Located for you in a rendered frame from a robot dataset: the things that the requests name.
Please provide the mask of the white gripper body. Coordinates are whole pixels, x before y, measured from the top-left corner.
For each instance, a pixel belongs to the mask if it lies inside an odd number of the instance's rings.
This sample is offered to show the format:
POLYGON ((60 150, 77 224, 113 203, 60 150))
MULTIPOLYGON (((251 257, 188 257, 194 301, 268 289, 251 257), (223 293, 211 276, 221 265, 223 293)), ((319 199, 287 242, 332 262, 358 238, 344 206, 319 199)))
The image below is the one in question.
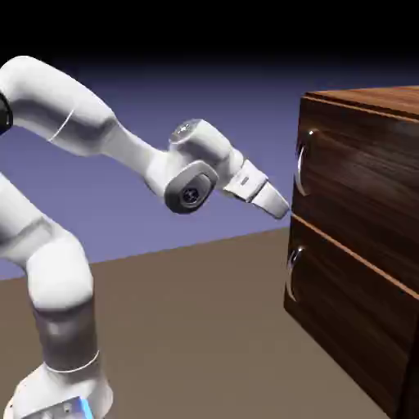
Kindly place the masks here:
POLYGON ((283 219, 290 210, 288 202, 270 182, 261 187, 251 204, 275 219, 283 219))

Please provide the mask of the dark wood cabinet door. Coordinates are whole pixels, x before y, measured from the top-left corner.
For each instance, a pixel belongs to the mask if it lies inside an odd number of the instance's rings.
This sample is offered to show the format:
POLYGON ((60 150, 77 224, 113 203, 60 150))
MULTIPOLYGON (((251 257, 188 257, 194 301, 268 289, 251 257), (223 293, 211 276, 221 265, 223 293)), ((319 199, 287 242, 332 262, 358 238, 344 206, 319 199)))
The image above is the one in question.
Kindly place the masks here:
POLYGON ((419 300, 292 220, 298 246, 286 311, 390 419, 419 419, 419 300))
POLYGON ((300 101, 304 157, 293 210, 419 294, 419 108, 383 101, 300 101))

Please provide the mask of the dark wood cabinet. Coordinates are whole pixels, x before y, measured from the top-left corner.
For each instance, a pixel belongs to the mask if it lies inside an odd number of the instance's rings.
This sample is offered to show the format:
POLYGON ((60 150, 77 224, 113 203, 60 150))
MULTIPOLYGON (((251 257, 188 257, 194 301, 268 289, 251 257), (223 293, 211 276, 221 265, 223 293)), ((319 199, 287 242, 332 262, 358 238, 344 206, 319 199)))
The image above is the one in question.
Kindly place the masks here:
MULTIPOLYGON (((399 105, 406 106, 406 107, 415 106, 419 108, 419 86, 317 91, 317 92, 308 92, 306 94, 310 94, 310 93, 324 95, 327 97, 331 97, 332 99, 335 99, 335 100, 338 99, 342 101, 371 102, 375 106, 380 105, 383 101, 389 101, 394 106, 399 106, 399 105)), ((413 296, 415 299, 419 300, 419 294, 417 294, 415 291, 406 287, 403 283, 398 282, 392 276, 381 271, 375 265, 369 263, 367 260, 360 257, 358 254, 354 253, 351 249, 343 246, 340 242, 336 241, 333 237, 328 236, 324 231, 320 230, 316 225, 300 217, 293 210, 293 202, 294 202, 294 191, 293 191, 293 198, 292 198, 292 204, 291 204, 291 221, 292 220, 300 221, 305 226, 315 231, 317 234, 321 235, 322 237, 326 238, 328 241, 332 242, 333 244, 335 244, 336 246, 338 246, 339 248, 347 252, 349 255, 352 255, 356 260, 362 262, 367 267, 372 269, 374 272, 380 274, 383 278, 387 279, 392 284, 396 285, 400 289, 406 291, 408 294, 413 296)))

